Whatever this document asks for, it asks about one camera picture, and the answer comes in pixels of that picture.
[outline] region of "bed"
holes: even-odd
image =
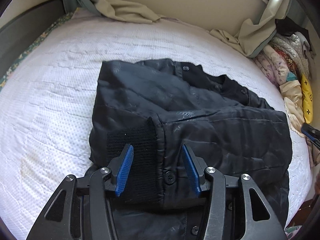
[[[207,30],[169,18],[122,23],[79,9],[17,66],[0,91],[0,217],[18,240],[26,239],[61,180],[81,177],[91,165],[88,139],[101,62],[160,58],[227,74],[285,112],[280,92],[257,65]],[[305,139],[290,134],[287,224],[312,180]]]

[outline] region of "beige curtain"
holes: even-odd
[[[160,19],[147,6],[122,0],[90,0],[104,16],[123,22],[152,23]]]
[[[260,22],[255,25],[251,19],[245,20],[235,36],[218,29],[210,34],[248,57],[275,31],[275,19],[285,17],[289,3],[290,0],[269,0]]]

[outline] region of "blue gripper pad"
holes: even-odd
[[[199,197],[201,193],[199,175],[185,145],[182,146],[182,159],[191,190]]]
[[[125,157],[123,159],[122,165],[119,169],[119,173],[117,176],[117,185],[116,185],[116,196],[119,197],[120,194],[124,191],[125,184],[127,183],[127,179],[129,176],[131,164],[133,161],[133,146],[130,145]]]

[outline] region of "mattress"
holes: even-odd
[[[16,68],[0,92],[0,216],[17,240],[68,174],[91,165],[89,134],[101,62],[171,58],[227,74],[285,112],[280,92],[255,63],[206,30],[172,19],[151,25],[116,22],[81,9]],[[310,185],[304,138],[290,131],[287,223]]]

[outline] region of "green floral sheet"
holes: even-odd
[[[48,29],[46,29],[20,56],[13,62],[11,67],[8,69],[7,73],[0,79],[0,92],[4,85],[6,84],[7,80],[10,78],[12,73],[17,69],[20,63],[31,53],[33,52],[44,40],[48,35],[57,27],[63,25],[68,20],[72,18],[73,13],[65,14],[64,16],[60,17],[56,20]]]

